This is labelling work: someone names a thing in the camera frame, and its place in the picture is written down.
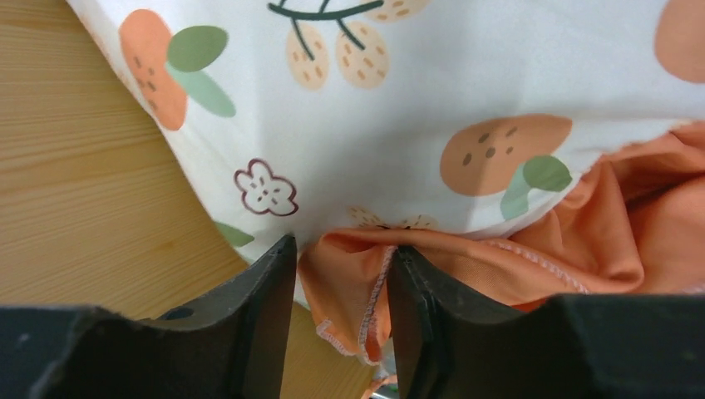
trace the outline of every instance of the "wooden table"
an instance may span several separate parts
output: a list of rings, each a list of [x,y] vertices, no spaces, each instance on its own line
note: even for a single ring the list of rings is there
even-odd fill
[[[71,9],[2,0],[0,303],[155,317],[243,267]],[[282,397],[358,399],[371,375],[294,308]]]

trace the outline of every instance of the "wooden surface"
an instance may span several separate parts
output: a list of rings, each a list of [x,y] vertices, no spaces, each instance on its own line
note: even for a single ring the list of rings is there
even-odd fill
[[[243,266],[71,9],[0,1],[0,303],[148,318]],[[294,308],[282,397],[358,399],[371,373]]]

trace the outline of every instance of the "folded orange fabric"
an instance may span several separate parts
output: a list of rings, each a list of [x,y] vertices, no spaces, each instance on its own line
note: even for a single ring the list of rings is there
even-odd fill
[[[702,292],[703,236],[705,122],[698,122],[605,155],[557,206],[508,239],[337,229],[305,249],[298,271],[319,335],[376,363],[391,335],[385,280],[398,245],[530,311],[556,293]]]

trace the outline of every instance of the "orange cloth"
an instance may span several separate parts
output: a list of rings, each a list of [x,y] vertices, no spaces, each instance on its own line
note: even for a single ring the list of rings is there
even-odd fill
[[[319,334],[374,363],[391,334],[384,281],[398,245],[529,311],[555,293],[702,292],[703,237],[705,122],[698,122],[604,156],[548,214],[508,239],[337,229],[306,248],[298,271]]]

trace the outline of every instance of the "light green leaf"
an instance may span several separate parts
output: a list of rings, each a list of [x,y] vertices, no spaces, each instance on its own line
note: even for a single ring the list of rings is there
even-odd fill
[[[558,193],[568,187],[573,178],[558,158],[539,155],[524,164],[524,180],[535,189]]]
[[[225,240],[234,247],[243,247],[254,240],[253,236],[227,224],[215,222],[215,227],[225,237]]]
[[[187,27],[171,38],[167,59],[179,71],[200,71],[215,61],[227,44],[228,33],[219,27]]]
[[[169,75],[179,83],[186,93],[209,112],[230,118],[235,116],[235,105],[223,89],[203,71],[182,72],[169,64],[165,65]]]
[[[509,187],[502,196],[500,210],[505,220],[512,220],[529,212],[529,191],[531,187],[524,180],[524,165],[519,167],[511,177]]]

